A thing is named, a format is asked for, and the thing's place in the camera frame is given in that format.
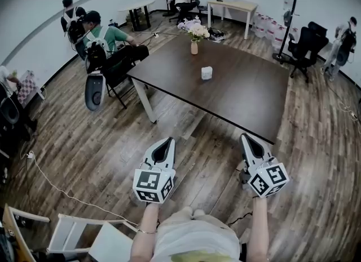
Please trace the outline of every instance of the coat rack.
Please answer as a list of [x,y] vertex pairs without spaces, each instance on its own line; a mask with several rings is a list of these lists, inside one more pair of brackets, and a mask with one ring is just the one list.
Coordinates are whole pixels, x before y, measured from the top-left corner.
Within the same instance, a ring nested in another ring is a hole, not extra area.
[[286,40],[287,40],[287,36],[288,36],[288,33],[289,33],[289,29],[291,28],[293,15],[296,15],[296,14],[294,13],[294,10],[295,10],[295,8],[296,8],[296,3],[297,3],[297,0],[293,0],[293,5],[292,5],[292,10],[291,10],[291,12],[290,12],[289,21],[286,21],[286,20],[285,20],[285,25],[287,26],[287,29],[286,29],[286,35],[285,35],[285,37],[284,37],[284,39],[283,39],[283,43],[282,43],[281,49],[280,49],[280,51],[279,51],[278,54],[277,54],[277,53],[274,53],[274,54],[272,55],[272,57],[273,57],[275,60],[279,61],[279,62],[282,62],[282,60],[283,60],[283,59],[282,59],[283,48],[284,48],[284,45],[286,44]]

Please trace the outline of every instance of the white robot part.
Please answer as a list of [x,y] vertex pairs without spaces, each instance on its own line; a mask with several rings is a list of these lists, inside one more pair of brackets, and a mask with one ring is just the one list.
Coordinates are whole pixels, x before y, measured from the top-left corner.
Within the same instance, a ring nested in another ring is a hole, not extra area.
[[175,140],[169,137],[151,145],[143,156],[143,163],[161,169],[173,169],[174,156]]
[[242,134],[240,143],[246,166],[242,180],[261,198],[277,193],[289,182],[286,169],[272,156],[267,144],[251,135]]
[[175,141],[163,139],[149,147],[140,169],[135,170],[133,191],[143,202],[164,203],[174,187]]

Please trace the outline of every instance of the black cap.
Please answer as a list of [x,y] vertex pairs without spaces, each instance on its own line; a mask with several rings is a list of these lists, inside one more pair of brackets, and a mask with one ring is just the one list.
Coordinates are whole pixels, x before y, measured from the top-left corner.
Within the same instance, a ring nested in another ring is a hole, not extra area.
[[354,16],[351,17],[350,21],[352,21],[354,25],[357,25],[357,19]]
[[73,0],[63,0],[64,7],[69,7],[72,5],[72,3],[73,3]]
[[100,24],[101,18],[100,18],[100,14],[96,11],[90,11],[87,12],[84,19],[83,19],[83,23],[97,23]]

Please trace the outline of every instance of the bouquet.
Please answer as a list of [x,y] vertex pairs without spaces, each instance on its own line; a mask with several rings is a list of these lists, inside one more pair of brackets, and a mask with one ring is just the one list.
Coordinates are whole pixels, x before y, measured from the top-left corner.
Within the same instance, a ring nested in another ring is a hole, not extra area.
[[178,29],[186,30],[191,36],[192,42],[199,42],[203,38],[210,37],[207,28],[201,25],[201,21],[198,16],[191,21],[184,19],[183,23],[178,24]]

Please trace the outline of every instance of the backpack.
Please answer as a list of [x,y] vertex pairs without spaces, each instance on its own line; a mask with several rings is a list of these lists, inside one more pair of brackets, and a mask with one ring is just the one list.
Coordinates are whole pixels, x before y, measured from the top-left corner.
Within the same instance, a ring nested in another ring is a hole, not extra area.
[[109,49],[108,42],[104,39],[108,29],[109,27],[103,26],[98,38],[95,38],[92,32],[86,35],[89,41],[86,44],[85,52],[92,69],[103,66],[106,59],[115,51],[114,49]]
[[77,9],[78,7],[74,8],[73,17],[69,17],[66,12],[63,15],[63,18],[67,21],[67,32],[69,40],[74,44],[85,34],[82,21],[76,14]]
[[356,45],[356,33],[348,29],[344,32],[341,40],[342,45],[337,53],[337,64],[344,66],[349,59],[352,47]]

